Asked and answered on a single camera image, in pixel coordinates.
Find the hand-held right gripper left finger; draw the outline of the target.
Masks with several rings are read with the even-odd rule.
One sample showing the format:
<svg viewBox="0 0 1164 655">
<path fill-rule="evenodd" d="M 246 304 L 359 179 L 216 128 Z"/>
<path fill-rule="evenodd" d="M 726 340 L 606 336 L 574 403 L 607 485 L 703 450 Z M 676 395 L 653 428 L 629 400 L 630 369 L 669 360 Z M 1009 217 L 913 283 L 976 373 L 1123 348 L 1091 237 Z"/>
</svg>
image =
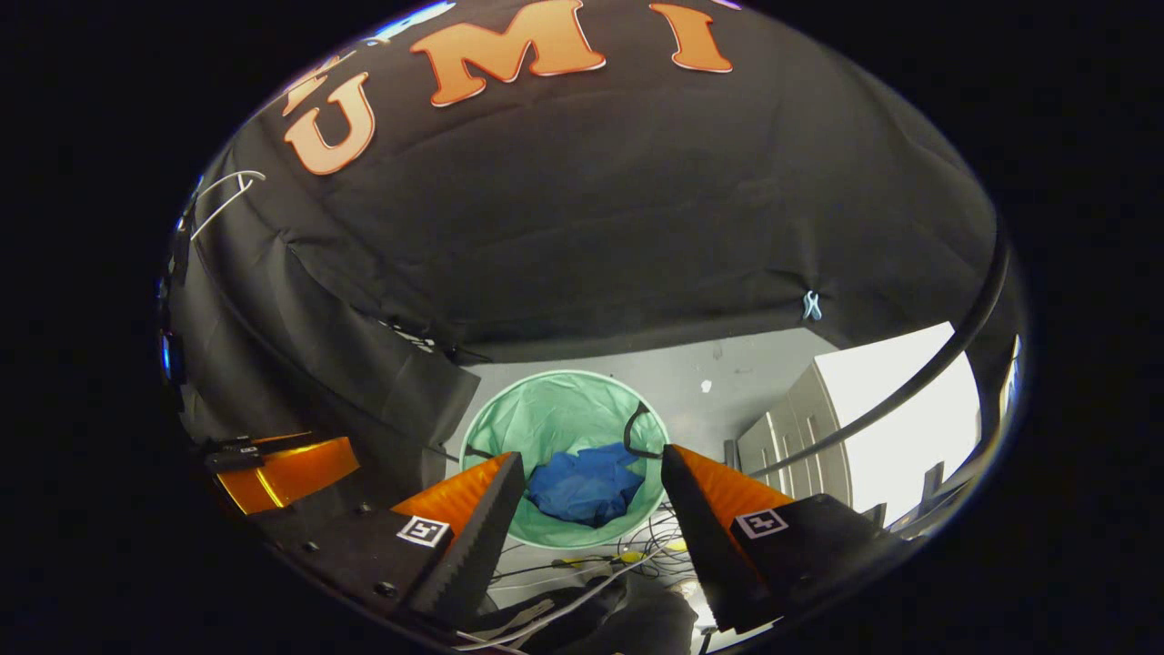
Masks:
<svg viewBox="0 0 1164 655">
<path fill-rule="evenodd" d="M 477 614 L 525 490 L 523 457 L 501 453 L 390 510 L 362 503 L 271 539 L 284 562 L 365 615 L 450 633 Z"/>
</svg>

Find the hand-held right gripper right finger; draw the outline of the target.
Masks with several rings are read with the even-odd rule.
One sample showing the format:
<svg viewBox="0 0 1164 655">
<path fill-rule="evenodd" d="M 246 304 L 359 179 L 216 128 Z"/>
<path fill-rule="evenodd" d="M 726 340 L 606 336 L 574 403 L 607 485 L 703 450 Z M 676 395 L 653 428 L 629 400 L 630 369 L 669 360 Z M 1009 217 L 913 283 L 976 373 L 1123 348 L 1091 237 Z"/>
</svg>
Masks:
<svg viewBox="0 0 1164 655">
<path fill-rule="evenodd" d="M 897 564 L 897 536 L 832 494 L 794 500 L 677 444 L 660 476 L 719 631 L 807 615 Z"/>
</svg>

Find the blue corduroy shirt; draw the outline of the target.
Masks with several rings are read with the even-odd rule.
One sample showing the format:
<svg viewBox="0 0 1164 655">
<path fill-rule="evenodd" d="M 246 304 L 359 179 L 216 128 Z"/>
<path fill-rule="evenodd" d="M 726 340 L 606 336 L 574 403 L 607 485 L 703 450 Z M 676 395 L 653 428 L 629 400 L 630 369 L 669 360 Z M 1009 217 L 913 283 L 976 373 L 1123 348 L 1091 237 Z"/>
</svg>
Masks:
<svg viewBox="0 0 1164 655">
<path fill-rule="evenodd" d="M 636 453 L 617 443 L 554 453 L 528 477 L 528 501 L 565 522 L 595 529 L 606 526 L 627 514 L 644 484 L 644 474 L 636 472 L 639 463 Z"/>
</svg>

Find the green laundry hamper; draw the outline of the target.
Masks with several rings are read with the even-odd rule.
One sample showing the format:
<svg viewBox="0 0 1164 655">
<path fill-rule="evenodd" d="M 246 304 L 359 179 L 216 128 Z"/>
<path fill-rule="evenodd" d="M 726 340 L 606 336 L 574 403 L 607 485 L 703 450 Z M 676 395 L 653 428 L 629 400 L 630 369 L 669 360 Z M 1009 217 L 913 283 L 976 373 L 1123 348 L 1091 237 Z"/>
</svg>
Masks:
<svg viewBox="0 0 1164 655">
<path fill-rule="evenodd" d="M 596 529 L 565 522 L 540 513 L 525 490 L 508 528 L 508 535 L 531 547 L 585 549 L 616 542 L 654 514 L 663 499 L 661 457 L 669 442 L 663 418 L 627 383 L 590 370 L 559 369 L 511 383 L 484 403 L 466 428 L 460 465 L 469 469 L 501 453 L 519 453 L 528 482 L 554 453 L 624 444 L 640 457 L 636 472 L 646 477 L 627 514 Z"/>
</svg>

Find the white clothes hanger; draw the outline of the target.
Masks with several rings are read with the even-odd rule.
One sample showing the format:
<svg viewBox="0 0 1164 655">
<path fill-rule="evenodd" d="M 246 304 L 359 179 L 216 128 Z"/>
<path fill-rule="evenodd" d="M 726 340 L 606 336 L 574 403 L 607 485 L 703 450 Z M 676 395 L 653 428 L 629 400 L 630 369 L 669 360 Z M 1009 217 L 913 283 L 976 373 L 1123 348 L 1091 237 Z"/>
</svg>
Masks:
<svg viewBox="0 0 1164 655">
<path fill-rule="evenodd" d="M 193 204 L 191 208 L 198 207 L 198 204 L 208 195 L 214 195 L 217 191 L 222 191 L 223 195 L 220 198 L 220 202 L 207 213 L 207 215 L 199 220 L 193 218 L 186 219 L 186 223 L 190 227 L 189 241 L 190 244 L 196 244 L 200 237 L 203 237 L 205 232 L 208 232 L 212 225 L 217 223 L 217 220 L 223 216 L 225 212 L 228 211 L 236 204 L 237 200 L 248 195 L 251 187 L 260 181 L 267 181 L 267 175 L 261 173 L 258 170 L 244 169 L 234 171 L 234 173 L 225 175 L 222 178 L 217 179 L 205 188 L 199 188 L 193 195 Z"/>
</svg>

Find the black clothes rack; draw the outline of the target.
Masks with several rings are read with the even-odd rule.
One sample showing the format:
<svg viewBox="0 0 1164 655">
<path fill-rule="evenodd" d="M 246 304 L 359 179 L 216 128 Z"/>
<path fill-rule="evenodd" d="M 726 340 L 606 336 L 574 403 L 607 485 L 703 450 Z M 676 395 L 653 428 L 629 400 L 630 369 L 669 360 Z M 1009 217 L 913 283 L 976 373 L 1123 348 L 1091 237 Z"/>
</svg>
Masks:
<svg viewBox="0 0 1164 655">
<path fill-rule="evenodd" d="M 960 354 L 964 354 L 966 349 L 968 349 L 968 346 L 978 339 L 978 333 L 982 330 L 998 306 L 998 299 L 1002 294 L 1005 282 L 1008 276 L 1009 262 L 1010 247 L 1008 245 L 1007 229 L 1005 221 L 1000 220 L 998 222 L 998 228 L 995 228 L 992 258 L 989 265 L 987 266 L 987 275 L 984 279 L 981 290 L 978 291 L 978 296 L 975 297 L 972 306 L 968 308 L 968 312 L 966 312 L 966 315 L 959 323 L 956 325 L 952 335 L 949 336 L 947 341 L 945 341 L 935 356 L 931 359 L 928 359 L 927 364 L 920 368 L 918 373 L 914 373 L 911 378 L 907 378 L 907 380 L 904 380 L 901 386 L 895 389 L 893 393 L 881 399 L 876 406 L 866 411 L 866 413 L 861 417 L 853 419 L 847 426 L 837 428 L 837 430 L 833 430 L 831 435 L 821 439 L 819 442 L 807 444 L 802 451 L 794 453 L 794 455 L 778 460 L 771 465 L 748 474 L 748 476 L 752 479 L 761 479 L 768 474 L 782 471 L 782 469 L 788 469 L 789 467 L 797 464 L 799 461 L 803 461 L 818 455 L 818 453 L 826 451 L 836 444 L 843 444 L 847 442 L 850 437 L 859 434 L 859 432 L 872 427 L 873 423 L 878 422 L 878 420 L 890 415 L 890 413 L 894 413 L 895 410 L 903 406 L 904 403 L 917 396 L 920 391 L 927 389 L 932 380 L 936 380 L 941 373 L 944 373 L 945 370 L 953 364 L 953 361 L 957 359 Z"/>
</svg>

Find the grey cabinet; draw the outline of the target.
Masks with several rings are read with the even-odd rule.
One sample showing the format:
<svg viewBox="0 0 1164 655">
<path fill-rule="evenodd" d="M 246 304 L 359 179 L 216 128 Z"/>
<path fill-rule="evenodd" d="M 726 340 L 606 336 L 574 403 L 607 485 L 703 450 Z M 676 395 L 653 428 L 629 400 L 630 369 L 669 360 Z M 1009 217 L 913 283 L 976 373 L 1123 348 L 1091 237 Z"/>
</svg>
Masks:
<svg viewBox="0 0 1164 655">
<path fill-rule="evenodd" d="M 773 467 L 818 444 L 835 430 L 838 430 L 838 418 L 826 380 L 812 362 L 778 403 L 737 439 L 739 469 L 744 474 L 755 474 Z M 844 444 L 833 444 L 778 471 L 762 474 L 759 480 L 794 500 L 831 494 L 847 506 L 853 501 L 849 453 Z"/>
</svg>

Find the black backdrop cloth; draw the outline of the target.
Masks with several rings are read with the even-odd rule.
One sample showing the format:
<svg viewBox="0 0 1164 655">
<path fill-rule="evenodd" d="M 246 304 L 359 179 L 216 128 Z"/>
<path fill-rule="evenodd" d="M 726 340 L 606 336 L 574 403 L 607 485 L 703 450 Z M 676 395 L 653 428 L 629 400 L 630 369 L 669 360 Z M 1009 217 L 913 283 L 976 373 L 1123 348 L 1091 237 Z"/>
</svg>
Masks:
<svg viewBox="0 0 1164 655">
<path fill-rule="evenodd" d="M 386 482 L 487 362 L 802 327 L 856 347 L 956 322 L 998 212 L 897 91 L 751 8 L 455 0 L 267 97 L 198 186 L 267 175 L 191 245 L 215 298 L 213 440 L 349 437 Z"/>
</svg>

